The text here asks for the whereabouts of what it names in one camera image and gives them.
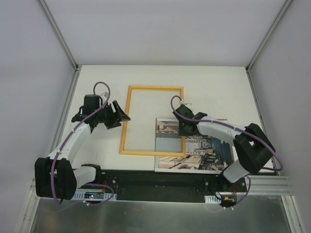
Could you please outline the street photo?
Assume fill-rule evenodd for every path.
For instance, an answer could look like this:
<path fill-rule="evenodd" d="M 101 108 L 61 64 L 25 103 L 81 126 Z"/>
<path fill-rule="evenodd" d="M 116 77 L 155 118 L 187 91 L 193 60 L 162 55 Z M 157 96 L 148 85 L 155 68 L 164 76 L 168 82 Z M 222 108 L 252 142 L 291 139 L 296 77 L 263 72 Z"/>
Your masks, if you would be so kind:
<path fill-rule="evenodd" d="M 182 152 L 179 122 L 173 118 L 155 120 L 155 151 Z M 185 156 L 155 157 L 155 172 L 219 174 L 234 162 L 232 147 L 211 136 L 185 136 Z"/>

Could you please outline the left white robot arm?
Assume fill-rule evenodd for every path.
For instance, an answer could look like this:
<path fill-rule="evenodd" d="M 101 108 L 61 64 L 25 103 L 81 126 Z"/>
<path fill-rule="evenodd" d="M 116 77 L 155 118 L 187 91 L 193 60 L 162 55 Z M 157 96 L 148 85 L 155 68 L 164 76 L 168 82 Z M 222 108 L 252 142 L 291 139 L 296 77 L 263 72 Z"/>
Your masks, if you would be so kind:
<path fill-rule="evenodd" d="M 77 188 L 87 184 L 97 189 L 102 185 L 99 165 L 82 164 L 73 168 L 72 164 L 82 144 L 99 124 L 109 130 L 130 121 L 117 101 L 109 104 L 107 100 L 107 95 L 85 95 L 84 104 L 71 119 L 65 138 L 47 157 L 36 160 L 35 187 L 39 197 L 70 200 Z"/>

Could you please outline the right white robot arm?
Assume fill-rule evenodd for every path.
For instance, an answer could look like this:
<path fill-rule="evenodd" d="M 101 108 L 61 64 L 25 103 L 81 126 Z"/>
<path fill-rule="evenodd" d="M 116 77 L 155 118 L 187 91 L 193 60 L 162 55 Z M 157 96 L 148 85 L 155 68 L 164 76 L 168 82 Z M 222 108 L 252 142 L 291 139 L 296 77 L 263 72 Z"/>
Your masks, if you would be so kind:
<path fill-rule="evenodd" d="M 262 129 L 254 123 L 245 127 L 229 124 L 199 112 L 193 112 L 181 105 L 173 114 L 179 120 L 180 128 L 186 135 L 211 136 L 229 143 L 235 148 L 238 159 L 221 172 L 219 187 L 230 191 L 236 181 L 248 174 L 256 174 L 264 169 L 276 151 Z"/>

